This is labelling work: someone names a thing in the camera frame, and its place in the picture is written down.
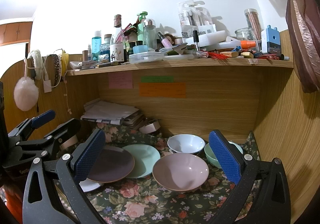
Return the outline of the mint green bowl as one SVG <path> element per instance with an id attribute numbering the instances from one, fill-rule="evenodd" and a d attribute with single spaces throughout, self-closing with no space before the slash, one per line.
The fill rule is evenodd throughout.
<path id="1" fill-rule="evenodd" d="M 241 154 L 243 154 L 243 149 L 240 145 L 232 142 L 232 141 L 229 141 L 230 144 L 234 145 L 239 151 Z M 221 169 L 221 165 L 219 164 L 215 154 L 213 153 L 212 149 L 210 148 L 209 144 L 207 143 L 204 147 L 204 153 L 206 155 L 206 159 L 208 160 L 208 162 L 217 167 L 218 169 Z"/>

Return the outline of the dark purple plate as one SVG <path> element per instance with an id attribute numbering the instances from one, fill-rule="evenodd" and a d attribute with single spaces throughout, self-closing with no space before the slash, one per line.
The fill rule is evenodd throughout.
<path id="1" fill-rule="evenodd" d="M 112 183 L 125 178 L 134 167 L 131 153 L 121 147 L 105 145 L 87 178 L 98 183 Z"/>

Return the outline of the pink bowl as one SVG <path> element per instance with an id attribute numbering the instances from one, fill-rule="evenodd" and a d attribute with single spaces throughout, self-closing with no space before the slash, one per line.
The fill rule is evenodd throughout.
<path id="1" fill-rule="evenodd" d="M 152 175 L 168 190 L 187 192 L 204 184 L 209 176 L 209 167 L 198 156 L 175 153 L 159 159 L 153 166 Z"/>

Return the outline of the white bowl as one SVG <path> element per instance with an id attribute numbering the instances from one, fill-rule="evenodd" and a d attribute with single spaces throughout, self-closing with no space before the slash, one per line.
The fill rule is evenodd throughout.
<path id="1" fill-rule="evenodd" d="M 201 137 L 193 134 L 177 134 L 168 139 L 167 145 L 176 153 L 195 154 L 200 152 L 206 143 Z"/>

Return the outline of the mint green plate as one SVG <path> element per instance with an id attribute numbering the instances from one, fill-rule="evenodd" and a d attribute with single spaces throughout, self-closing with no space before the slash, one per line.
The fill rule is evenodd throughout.
<path id="1" fill-rule="evenodd" d="M 153 166 L 161 158 L 156 148 L 146 144 L 132 144 L 123 147 L 135 160 L 135 166 L 127 178 L 143 178 L 152 173 Z"/>

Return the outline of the white plate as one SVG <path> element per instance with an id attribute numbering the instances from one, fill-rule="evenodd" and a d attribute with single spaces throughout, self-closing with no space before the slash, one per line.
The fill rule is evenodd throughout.
<path id="1" fill-rule="evenodd" d="M 79 185 L 84 193 L 88 193 L 103 186 L 102 183 L 94 182 L 92 180 L 89 180 L 88 178 L 84 181 L 81 181 Z"/>

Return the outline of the stack of papers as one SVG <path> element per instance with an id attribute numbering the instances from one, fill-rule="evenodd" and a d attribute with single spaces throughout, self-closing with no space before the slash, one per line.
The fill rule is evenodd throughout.
<path id="1" fill-rule="evenodd" d="M 81 120 L 111 125 L 124 125 L 133 129 L 146 120 L 145 115 L 135 106 L 121 105 L 100 99 L 84 104 Z"/>

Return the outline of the white charger plug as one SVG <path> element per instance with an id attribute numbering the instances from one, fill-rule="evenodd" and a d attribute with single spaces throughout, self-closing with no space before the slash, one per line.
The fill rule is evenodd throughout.
<path id="1" fill-rule="evenodd" d="M 50 93 L 52 91 L 52 83 L 50 80 L 43 81 L 44 93 Z"/>

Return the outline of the floral dark tablecloth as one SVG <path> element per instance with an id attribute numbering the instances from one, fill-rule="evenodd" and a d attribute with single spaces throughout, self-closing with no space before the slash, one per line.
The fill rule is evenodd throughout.
<path id="1" fill-rule="evenodd" d="M 167 146 L 168 139 L 161 132 L 153 136 L 127 126 L 103 123 L 94 124 L 93 129 L 96 128 L 104 131 L 108 145 L 148 144 L 155 147 L 161 157 L 172 154 Z M 253 132 L 240 147 L 254 159 L 260 160 Z M 202 186 L 187 193 L 167 190 L 150 174 L 143 178 L 124 178 L 107 183 L 85 194 L 106 223 L 210 223 L 235 184 L 227 180 L 221 169 L 208 163 L 203 151 L 199 157 L 208 164 L 209 176 Z M 260 184 L 261 181 L 254 182 L 236 220 L 248 214 Z"/>

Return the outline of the pink sticky note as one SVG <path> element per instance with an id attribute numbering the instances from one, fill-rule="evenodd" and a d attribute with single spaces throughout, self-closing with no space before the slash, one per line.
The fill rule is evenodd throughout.
<path id="1" fill-rule="evenodd" d="M 109 89 L 133 89 L 132 72 L 112 72 L 108 74 Z"/>

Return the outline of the blue mouthwash bottle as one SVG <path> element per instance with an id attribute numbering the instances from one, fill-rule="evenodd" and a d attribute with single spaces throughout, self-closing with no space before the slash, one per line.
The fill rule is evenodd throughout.
<path id="1" fill-rule="evenodd" d="M 101 31 L 98 30 L 95 32 L 92 37 L 91 51 L 92 51 L 92 60 L 98 61 L 100 54 L 100 46 L 101 46 Z"/>

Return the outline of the orange sticky note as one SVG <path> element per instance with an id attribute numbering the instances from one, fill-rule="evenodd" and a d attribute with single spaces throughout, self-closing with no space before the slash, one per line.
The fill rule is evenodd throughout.
<path id="1" fill-rule="evenodd" d="M 185 83 L 140 83 L 140 97 L 186 98 Z"/>

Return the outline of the clear plastic container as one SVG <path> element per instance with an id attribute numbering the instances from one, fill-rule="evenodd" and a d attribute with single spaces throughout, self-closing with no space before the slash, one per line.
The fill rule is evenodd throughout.
<path id="1" fill-rule="evenodd" d="M 155 52 L 155 51 L 141 52 L 138 54 L 130 55 L 129 63 L 162 61 L 165 56 L 167 56 L 167 54 L 161 53 L 161 52 Z"/>

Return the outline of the wooden shelf board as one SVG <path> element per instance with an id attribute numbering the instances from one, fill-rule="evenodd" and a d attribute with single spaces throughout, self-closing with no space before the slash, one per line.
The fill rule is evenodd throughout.
<path id="1" fill-rule="evenodd" d="M 246 59 L 246 58 L 230 58 L 227 60 L 217 59 L 194 59 L 194 60 L 168 60 L 153 61 L 134 64 L 116 65 L 102 68 L 92 69 L 76 69 L 67 72 L 67 76 L 80 76 L 90 74 L 101 74 L 111 72 L 138 71 L 146 69 L 161 68 L 185 68 L 185 67 L 212 67 L 212 66 L 249 66 L 249 67 L 275 67 L 275 68 L 294 68 L 292 61 L 281 60 L 264 60 L 264 59 Z"/>

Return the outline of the glass jar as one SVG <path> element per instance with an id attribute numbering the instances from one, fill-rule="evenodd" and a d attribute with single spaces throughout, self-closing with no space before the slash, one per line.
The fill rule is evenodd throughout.
<path id="1" fill-rule="evenodd" d="M 252 28 L 240 28 L 235 30 L 236 38 L 240 41 L 256 41 L 254 30 Z"/>

